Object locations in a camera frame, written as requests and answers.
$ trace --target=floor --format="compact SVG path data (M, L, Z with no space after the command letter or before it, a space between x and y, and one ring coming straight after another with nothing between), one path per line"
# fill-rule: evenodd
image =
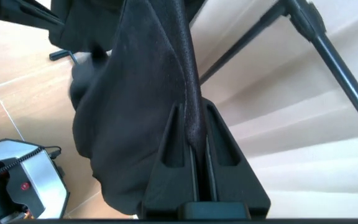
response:
M48 6L48 1L40 2ZM68 97L72 62L49 61L49 53L58 49L47 34L0 21L0 139L63 148L56 162L71 192L65 218L131 218L104 202L89 160L75 149L71 132L75 112Z

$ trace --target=curtain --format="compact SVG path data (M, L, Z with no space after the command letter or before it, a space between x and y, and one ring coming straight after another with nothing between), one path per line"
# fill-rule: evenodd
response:
M358 0L315 0L358 80ZM274 3L208 0L192 22L201 76ZM358 217L358 113L280 18L202 87L267 191L269 218Z

